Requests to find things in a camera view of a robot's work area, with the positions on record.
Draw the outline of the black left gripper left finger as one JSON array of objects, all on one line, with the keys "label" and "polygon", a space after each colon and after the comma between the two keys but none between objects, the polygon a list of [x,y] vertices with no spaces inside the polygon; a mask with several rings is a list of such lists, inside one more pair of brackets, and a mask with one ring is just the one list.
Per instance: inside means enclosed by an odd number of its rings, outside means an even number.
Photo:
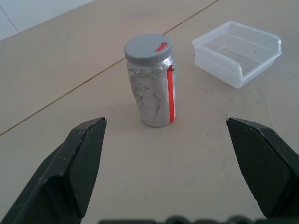
[{"label": "black left gripper left finger", "polygon": [[98,175],[106,125],[100,117],[73,128],[41,163],[1,223],[81,223]]}]

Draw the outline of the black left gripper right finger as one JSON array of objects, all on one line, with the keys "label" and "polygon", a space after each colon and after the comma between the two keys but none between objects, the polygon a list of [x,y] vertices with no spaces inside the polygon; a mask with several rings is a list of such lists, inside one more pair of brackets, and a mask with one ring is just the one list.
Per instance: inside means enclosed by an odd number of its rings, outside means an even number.
[{"label": "black left gripper right finger", "polygon": [[299,156],[271,128],[228,118],[241,173],[266,218],[299,217]]}]

